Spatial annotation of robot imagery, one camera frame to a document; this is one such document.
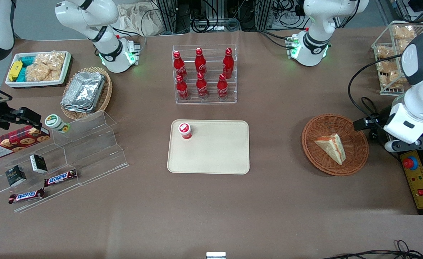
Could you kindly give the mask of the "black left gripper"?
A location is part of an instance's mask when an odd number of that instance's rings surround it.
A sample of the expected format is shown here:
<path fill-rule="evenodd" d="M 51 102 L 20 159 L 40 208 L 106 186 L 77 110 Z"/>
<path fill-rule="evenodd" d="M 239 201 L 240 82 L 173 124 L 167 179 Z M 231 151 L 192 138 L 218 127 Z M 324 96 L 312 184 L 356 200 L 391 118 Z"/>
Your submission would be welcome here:
<path fill-rule="evenodd" d="M 355 131 L 370 130 L 368 133 L 371 141 L 394 141 L 395 137 L 383 130 L 391 112 L 391 104 L 381 109 L 377 115 L 364 117 L 353 122 Z"/>

